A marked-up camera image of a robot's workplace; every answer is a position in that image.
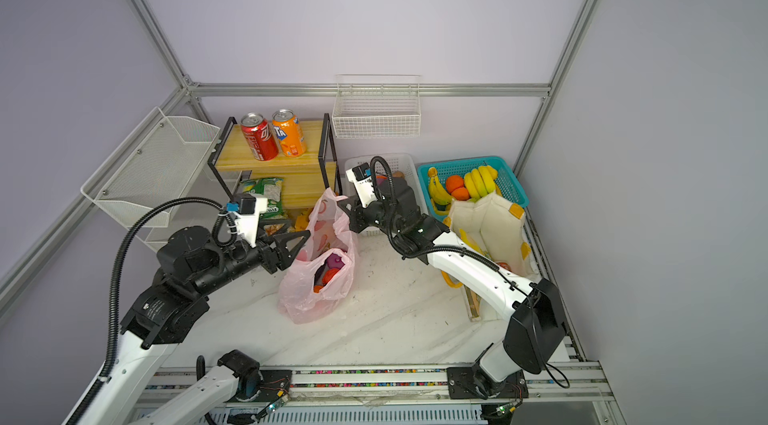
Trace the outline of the pink plastic grocery bag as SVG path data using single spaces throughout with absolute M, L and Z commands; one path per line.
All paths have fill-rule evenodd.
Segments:
M 288 268 L 278 290 L 278 309 L 295 324 L 306 324 L 332 313 L 351 291 L 359 261 L 358 235 L 349 229 L 348 217 L 337 202 L 345 198 L 327 189 L 310 215 L 311 238 Z M 325 260 L 332 253 L 342 257 L 345 266 L 320 291 L 327 271 Z

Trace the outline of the orange mango gummy bag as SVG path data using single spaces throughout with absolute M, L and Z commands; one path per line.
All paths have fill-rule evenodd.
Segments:
M 295 231 L 304 231 L 308 228 L 312 209 L 302 210 L 295 218 L 293 228 Z

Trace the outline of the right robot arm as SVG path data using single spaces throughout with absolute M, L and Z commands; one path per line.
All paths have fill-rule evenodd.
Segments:
M 495 396 L 519 371 L 545 372 L 556 385 L 569 388 L 565 373 L 549 362 L 567 333 L 564 303 L 552 281 L 516 275 L 466 247 L 448 225 L 421 211 L 413 189 L 394 177 L 383 157 L 354 166 L 346 178 L 355 193 L 340 205 L 352 231 L 378 228 L 402 259 L 419 259 L 454 277 L 507 320 L 504 338 L 473 364 L 479 396 Z

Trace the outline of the yellow corn chips bag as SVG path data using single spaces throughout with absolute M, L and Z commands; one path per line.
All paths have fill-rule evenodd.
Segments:
M 291 227 L 291 221 L 289 219 L 265 219 L 260 222 L 260 226 L 266 235 L 272 236 L 287 232 Z

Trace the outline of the red toy tomato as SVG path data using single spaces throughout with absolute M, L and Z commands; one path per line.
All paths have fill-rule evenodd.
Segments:
M 339 268 L 331 268 L 328 269 L 324 275 L 322 276 L 321 283 L 323 286 L 327 285 L 334 277 L 335 275 L 340 271 Z

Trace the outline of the red cola can middle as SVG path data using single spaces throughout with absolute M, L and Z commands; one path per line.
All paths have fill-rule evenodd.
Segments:
M 258 113 L 248 113 L 240 121 L 241 131 L 254 155 L 259 161 L 271 161 L 278 156 L 269 122 Z

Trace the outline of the orange fruit back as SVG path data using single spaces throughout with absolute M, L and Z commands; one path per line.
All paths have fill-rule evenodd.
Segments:
M 464 179 L 460 175 L 451 175 L 446 178 L 444 188 L 447 192 L 450 194 L 453 193 L 454 190 L 458 188 L 462 188 L 464 186 Z

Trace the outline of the teal plastic fruit basket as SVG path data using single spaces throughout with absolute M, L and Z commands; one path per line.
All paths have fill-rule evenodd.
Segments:
M 489 165 L 498 171 L 498 178 L 496 183 L 499 185 L 501 194 L 508 201 L 517 203 L 522 208 L 526 208 L 529 204 L 529 199 L 524 192 L 523 187 L 514 175 L 512 169 L 507 165 L 504 159 L 498 156 L 487 156 L 478 158 L 466 158 L 457 159 L 444 162 L 434 162 L 420 165 L 418 167 L 418 177 L 420 180 L 422 192 L 424 193 L 427 206 L 429 207 L 429 213 L 435 216 L 438 220 L 442 221 L 447 215 L 440 215 L 435 212 L 433 203 L 428 193 L 428 169 L 435 167 L 438 171 L 439 180 L 442 185 L 445 185 L 445 180 L 451 175 L 464 175 L 480 165 Z M 454 199 L 454 202 L 477 202 L 477 201 L 459 201 Z

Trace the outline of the white mesh wall rack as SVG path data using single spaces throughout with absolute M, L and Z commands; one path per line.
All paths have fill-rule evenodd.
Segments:
M 81 186 L 82 195 L 128 229 L 156 206 L 186 196 L 228 201 L 240 173 L 213 172 L 220 128 L 152 110 Z

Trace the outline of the yellow banana left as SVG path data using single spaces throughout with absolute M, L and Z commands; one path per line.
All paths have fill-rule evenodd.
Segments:
M 438 171 L 435 167 L 428 169 L 428 193 L 433 203 L 433 208 L 440 215 L 447 215 L 453 203 L 453 196 L 444 188 L 439 180 Z

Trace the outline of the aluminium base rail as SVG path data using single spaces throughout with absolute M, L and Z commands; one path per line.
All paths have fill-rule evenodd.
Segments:
M 622 424 L 602 368 L 595 362 L 547 374 L 517 372 L 482 396 L 470 367 L 380 365 L 266 367 L 253 402 L 230 399 L 203 424 Z

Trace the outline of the yellow banana bunch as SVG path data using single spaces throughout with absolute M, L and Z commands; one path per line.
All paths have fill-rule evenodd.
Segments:
M 470 201 L 477 201 L 490 194 L 501 194 L 496 183 L 498 171 L 489 165 L 480 165 L 467 172 L 464 177 L 464 187 L 469 193 Z

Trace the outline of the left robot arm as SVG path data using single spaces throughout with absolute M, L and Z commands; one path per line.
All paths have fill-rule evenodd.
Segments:
M 123 319 L 118 318 L 120 280 L 128 249 L 138 231 L 160 212 L 184 204 L 211 206 L 219 212 L 212 230 L 186 227 L 175 232 L 158 254 L 158 281 L 145 290 Z M 96 400 L 106 396 L 111 372 L 118 364 L 119 340 L 135 337 L 133 351 L 158 350 L 178 345 L 194 323 L 209 310 L 208 296 L 245 273 L 262 267 L 270 273 L 285 270 L 311 236 L 308 230 L 268 235 L 255 227 L 255 242 L 249 243 L 236 225 L 237 215 L 226 205 L 204 197 L 167 201 L 147 212 L 128 230 L 118 248 L 109 292 L 109 325 L 106 358 L 90 388 L 68 416 L 68 424 L 85 422 L 96 410 Z

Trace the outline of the green snack bag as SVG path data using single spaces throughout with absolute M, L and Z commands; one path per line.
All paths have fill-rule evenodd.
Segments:
M 262 216 L 267 219 L 286 218 L 283 202 L 284 179 L 280 177 L 262 177 L 243 180 L 238 192 L 254 197 L 265 197 L 267 205 Z

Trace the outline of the white canvas tote bag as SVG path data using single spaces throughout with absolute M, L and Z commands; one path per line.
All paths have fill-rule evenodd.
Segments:
M 502 320 L 525 301 L 540 279 L 531 265 L 531 248 L 524 239 L 524 209 L 490 194 L 477 202 L 454 202 L 445 219 L 449 231 L 434 245 L 449 246 L 428 257 L 429 264 L 457 279 L 479 295 Z

